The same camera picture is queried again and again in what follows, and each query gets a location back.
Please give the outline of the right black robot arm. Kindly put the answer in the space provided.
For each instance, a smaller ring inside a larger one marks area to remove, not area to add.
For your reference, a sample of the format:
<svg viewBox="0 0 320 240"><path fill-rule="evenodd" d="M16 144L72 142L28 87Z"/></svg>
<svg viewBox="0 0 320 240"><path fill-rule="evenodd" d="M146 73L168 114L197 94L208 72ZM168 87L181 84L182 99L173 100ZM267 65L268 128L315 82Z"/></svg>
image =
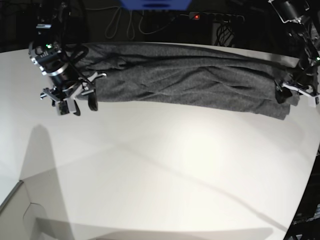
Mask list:
<svg viewBox="0 0 320 240"><path fill-rule="evenodd" d="M88 54L89 49L82 43L71 47L66 45L71 10L69 0L44 0L39 6L37 35L28 46L30 60L50 80L50 87L42 90L40 98L49 98L60 116L80 116L81 111L76 102L78 97L85 97L89 109L96 112L96 79L106 76L98 72L85 76L76 67L76 63Z"/></svg>

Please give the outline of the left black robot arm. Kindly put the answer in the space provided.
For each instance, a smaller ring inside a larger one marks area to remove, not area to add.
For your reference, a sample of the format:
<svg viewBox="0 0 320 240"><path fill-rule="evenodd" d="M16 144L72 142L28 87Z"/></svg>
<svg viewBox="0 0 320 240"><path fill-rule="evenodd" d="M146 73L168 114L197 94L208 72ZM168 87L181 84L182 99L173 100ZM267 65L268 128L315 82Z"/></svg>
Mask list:
<svg viewBox="0 0 320 240"><path fill-rule="evenodd" d="M308 104L316 107L320 104L318 92L318 68L320 66L320 38L314 37L320 28L314 23L314 17L308 14L310 5L306 0L269 0L283 24L291 25L287 34L302 45L298 62L294 70L274 80L276 99L282 104L293 93L307 97Z"/></svg>

